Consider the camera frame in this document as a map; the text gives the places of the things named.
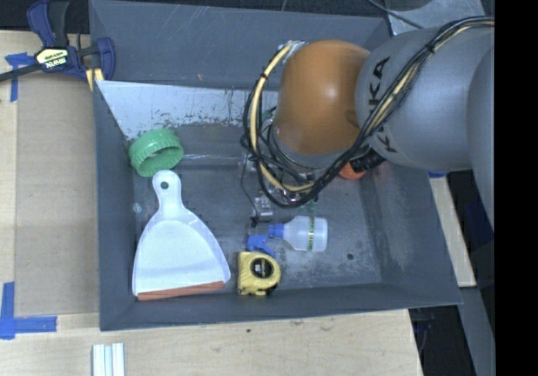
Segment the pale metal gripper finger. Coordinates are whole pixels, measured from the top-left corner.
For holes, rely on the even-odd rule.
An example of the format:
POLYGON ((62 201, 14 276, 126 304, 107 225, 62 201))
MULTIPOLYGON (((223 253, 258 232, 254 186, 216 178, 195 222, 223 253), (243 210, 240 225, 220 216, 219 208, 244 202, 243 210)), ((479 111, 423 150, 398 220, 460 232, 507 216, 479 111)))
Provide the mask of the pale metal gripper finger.
POLYGON ((266 195, 255 197, 251 215, 251 225, 267 223, 272 220, 272 203, 266 195))
POLYGON ((251 156, 244 154, 240 161, 240 180, 257 178, 256 163, 251 159, 251 156))

